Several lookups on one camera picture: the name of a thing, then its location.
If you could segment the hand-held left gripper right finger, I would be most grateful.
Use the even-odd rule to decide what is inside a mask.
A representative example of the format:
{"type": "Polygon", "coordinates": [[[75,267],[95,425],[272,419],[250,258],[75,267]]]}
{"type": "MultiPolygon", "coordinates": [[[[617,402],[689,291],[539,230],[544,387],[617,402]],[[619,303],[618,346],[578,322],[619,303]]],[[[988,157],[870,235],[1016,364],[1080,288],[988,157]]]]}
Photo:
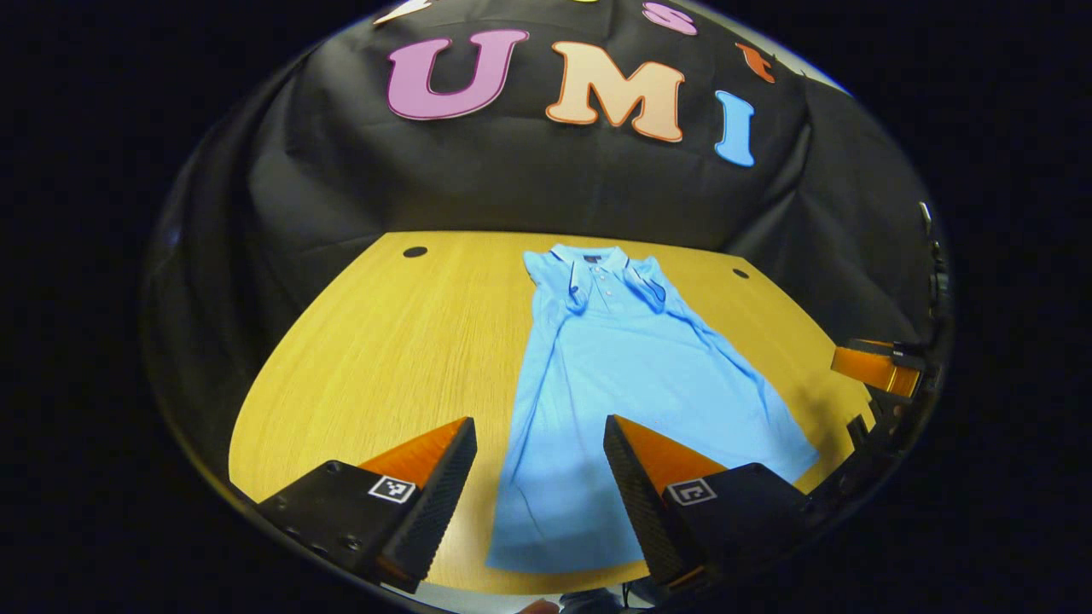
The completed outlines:
{"type": "Polygon", "coordinates": [[[811,498],[760,463],[723,467],[612,414],[603,448],[648,571],[670,592],[734,582],[811,536],[811,498]]]}

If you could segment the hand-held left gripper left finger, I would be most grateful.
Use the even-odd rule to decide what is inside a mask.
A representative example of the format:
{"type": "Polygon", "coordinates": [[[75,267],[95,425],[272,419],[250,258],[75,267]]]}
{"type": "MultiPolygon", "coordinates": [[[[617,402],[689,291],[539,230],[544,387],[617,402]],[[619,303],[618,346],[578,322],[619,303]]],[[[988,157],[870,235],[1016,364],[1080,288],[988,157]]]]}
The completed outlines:
{"type": "Polygon", "coordinates": [[[328,460],[258,504],[301,547],[413,594],[432,568],[477,454],[461,417],[360,464],[328,460]]]}

